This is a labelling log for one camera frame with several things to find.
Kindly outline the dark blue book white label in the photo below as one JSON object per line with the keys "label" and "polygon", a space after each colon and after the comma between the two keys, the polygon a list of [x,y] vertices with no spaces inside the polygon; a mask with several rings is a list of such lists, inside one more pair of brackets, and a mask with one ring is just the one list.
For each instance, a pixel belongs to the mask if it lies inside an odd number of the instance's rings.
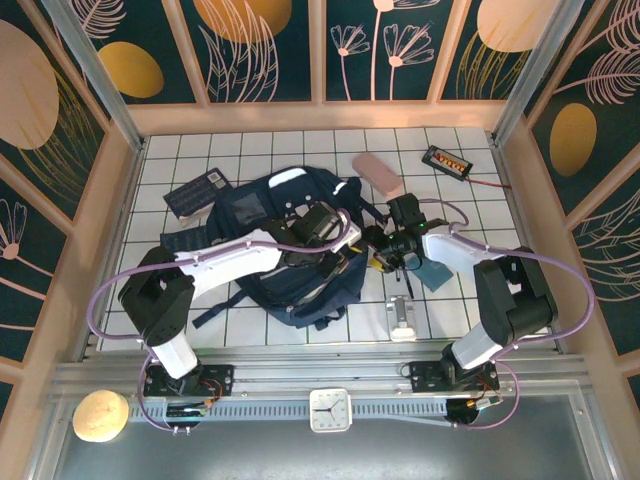
{"label": "dark blue book white label", "polygon": [[218,169],[196,177],[163,196],[169,210],[183,226],[188,226],[209,214],[216,200],[231,191],[233,185]]}

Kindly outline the pink pencil case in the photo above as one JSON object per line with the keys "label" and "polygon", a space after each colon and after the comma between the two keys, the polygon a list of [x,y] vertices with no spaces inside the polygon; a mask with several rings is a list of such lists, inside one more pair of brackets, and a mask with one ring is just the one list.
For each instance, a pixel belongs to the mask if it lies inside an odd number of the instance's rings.
{"label": "pink pencil case", "polygon": [[352,168],[386,200],[403,194],[402,179],[372,153],[358,154],[352,160]]}

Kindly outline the navy blue backpack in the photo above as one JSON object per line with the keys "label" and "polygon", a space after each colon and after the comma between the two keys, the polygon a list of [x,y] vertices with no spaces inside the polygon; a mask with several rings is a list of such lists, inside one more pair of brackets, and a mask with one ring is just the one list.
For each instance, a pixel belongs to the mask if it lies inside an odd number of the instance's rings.
{"label": "navy blue backpack", "polygon": [[[302,216],[317,202],[325,202],[334,211],[346,210],[359,228],[364,226],[365,213],[382,221],[383,215],[362,197],[361,190],[362,182],[357,177],[342,180],[326,169],[286,168],[221,195],[207,219],[207,240],[235,240],[261,228],[265,221]],[[192,323],[201,328],[222,311],[250,298],[287,326],[324,330],[361,299],[367,246],[359,240],[347,249],[355,251],[357,258],[330,281],[309,267],[250,274],[235,281],[239,290],[230,300],[213,306]]]}

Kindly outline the aluminium mounting rail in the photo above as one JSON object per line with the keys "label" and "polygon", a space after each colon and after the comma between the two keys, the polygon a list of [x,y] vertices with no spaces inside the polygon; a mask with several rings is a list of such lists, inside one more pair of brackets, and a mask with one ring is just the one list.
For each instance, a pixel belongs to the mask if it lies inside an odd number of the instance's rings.
{"label": "aluminium mounting rail", "polygon": [[[425,344],[298,345],[287,348],[231,348],[202,355],[204,364],[235,367],[232,397],[235,399],[299,399],[322,387],[344,387],[357,398],[392,397],[411,393],[407,364],[438,360],[440,354]],[[63,363],[54,370],[50,396],[80,398],[94,390],[108,389],[132,395],[136,390],[143,357],[100,355],[81,363]],[[566,392],[574,385],[591,384],[579,355],[547,351],[520,351],[503,359],[498,369],[505,392],[513,387],[506,372],[511,368],[525,394]]]}

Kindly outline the black device orange display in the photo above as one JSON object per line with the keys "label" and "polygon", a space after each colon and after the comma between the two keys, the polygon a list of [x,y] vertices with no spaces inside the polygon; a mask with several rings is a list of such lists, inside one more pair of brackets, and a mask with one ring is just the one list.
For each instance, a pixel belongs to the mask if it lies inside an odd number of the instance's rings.
{"label": "black device orange display", "polygon": [[465,181],[473,164],[435,145],[429,147],[421,159],[422,163],[452,178]]}

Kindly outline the white square clock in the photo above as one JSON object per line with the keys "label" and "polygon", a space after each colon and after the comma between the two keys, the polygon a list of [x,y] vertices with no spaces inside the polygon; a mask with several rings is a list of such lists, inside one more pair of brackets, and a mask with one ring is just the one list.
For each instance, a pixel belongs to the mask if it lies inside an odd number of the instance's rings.
{"label": "white square clock", "polygon": [[352,401],[344,388],[323,388],[309,394],[309,423],[314,433],[343,433],[353,423]]}

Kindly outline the small teal notebook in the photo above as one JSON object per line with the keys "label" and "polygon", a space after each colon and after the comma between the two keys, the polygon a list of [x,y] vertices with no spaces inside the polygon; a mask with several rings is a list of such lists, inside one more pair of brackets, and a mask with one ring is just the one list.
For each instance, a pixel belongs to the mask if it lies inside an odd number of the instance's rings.
{"label": "small teal notebook", "polygon": [[407,270],[413,273],[430,291],[435,292],[453,277],[444,264],[411,253],[404,257]]}

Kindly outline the aluminium frame post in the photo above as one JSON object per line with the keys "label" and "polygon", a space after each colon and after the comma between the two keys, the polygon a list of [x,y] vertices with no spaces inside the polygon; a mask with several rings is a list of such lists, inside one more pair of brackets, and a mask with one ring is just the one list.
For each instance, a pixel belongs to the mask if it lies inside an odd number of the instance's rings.
{"label": "aluminium frame post", "polygon": [[537,86],[579,17],[585,0],[560,0],[529,55],[492,132],[494,146],[506,144]]}
{"label": "aluminium frame post", "polygon": [[40,1],[112,120],[139,153],[142,136],[94,45],[97,40],[108,40],[125,19],[124,0]]}

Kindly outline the round yellow sponge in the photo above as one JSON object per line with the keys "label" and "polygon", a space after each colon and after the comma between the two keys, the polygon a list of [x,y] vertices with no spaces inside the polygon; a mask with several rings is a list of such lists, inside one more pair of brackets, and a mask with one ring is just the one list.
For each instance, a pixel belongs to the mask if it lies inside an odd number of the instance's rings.
{"label": "round yellow sponge", "polygon": [[129,418],[126,398],[110,390],[87,395],[76,408],[72,426],[77,437],[89,443],[104,443],[121,433]]}

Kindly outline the dark blue plain book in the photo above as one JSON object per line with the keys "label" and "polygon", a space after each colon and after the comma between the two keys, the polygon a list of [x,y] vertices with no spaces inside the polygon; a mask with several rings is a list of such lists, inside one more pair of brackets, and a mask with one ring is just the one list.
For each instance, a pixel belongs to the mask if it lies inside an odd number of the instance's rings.
{"label": "dark blue plain book", "polygon": [[204,226],[162,233],[160,235],[160,243],[173,253],[200,250],[210,246]]}

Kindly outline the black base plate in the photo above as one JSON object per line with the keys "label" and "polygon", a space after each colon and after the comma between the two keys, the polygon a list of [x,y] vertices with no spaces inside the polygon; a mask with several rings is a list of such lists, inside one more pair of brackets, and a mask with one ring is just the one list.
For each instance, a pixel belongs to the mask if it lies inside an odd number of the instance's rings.
{"label": "black base plate", "polygon": [[224,397],[234,383],[232,365],[198,365],[185,376],[174,379],[160,365],[146,368],[143,394],[146,397]]}
{"label": "black base plate", "polygon": [[485,387],[500,388],[496,368],[485,363],[470,370],[447,361],[416,361],[409,364],[409,379],[414,393],[475,392]]}

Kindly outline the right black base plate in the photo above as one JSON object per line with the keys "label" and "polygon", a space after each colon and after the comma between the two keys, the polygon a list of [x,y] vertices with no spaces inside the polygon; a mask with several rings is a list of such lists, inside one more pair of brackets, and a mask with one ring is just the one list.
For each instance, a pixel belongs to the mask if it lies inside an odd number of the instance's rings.
{"label": "right black base plate", "polygon": [[414,393],[475,392],[485,387],[500,388],[496,368],[485,363],[470,370],[447,361],[416,361],[409,364],[409,379]]}

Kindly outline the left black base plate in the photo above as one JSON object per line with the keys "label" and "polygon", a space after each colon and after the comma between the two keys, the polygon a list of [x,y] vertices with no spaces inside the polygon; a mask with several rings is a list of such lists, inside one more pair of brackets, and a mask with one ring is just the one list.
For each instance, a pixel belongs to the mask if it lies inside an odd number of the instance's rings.
{"label": "left black base plate", "polygon": [[146,397],[224,397],[234,383],[232,365],[198,365],[185,376],[174,379],[160,365],[146,368],[143,394]]}

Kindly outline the left controller circuit board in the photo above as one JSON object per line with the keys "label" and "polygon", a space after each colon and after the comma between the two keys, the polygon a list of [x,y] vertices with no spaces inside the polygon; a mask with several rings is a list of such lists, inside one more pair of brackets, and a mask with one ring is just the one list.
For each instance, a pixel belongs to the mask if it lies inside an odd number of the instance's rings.
{"label": "left controller circuit board", "polygon": [[194,403],[170,403],[165,410],[166,418],[191,418],[191,417],[204,417],[212,409],[214,401],[207,399],[201,402]]}

